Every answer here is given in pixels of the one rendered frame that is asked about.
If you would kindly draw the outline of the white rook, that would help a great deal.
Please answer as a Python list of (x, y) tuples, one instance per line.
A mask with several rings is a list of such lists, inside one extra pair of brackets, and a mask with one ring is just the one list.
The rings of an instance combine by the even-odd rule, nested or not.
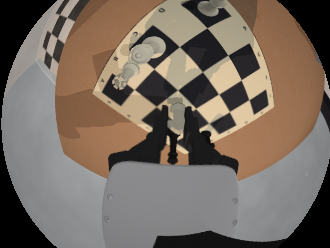
[(112, 80), (112, 84), (115, 83), (114, 87), (119, 90), (124, 89), (128, 84), (129, 80), (135, 79), (139, 75), (139, 68), (134, 63), (127, 63), (122, 68), (122, 73), (118, 74)]

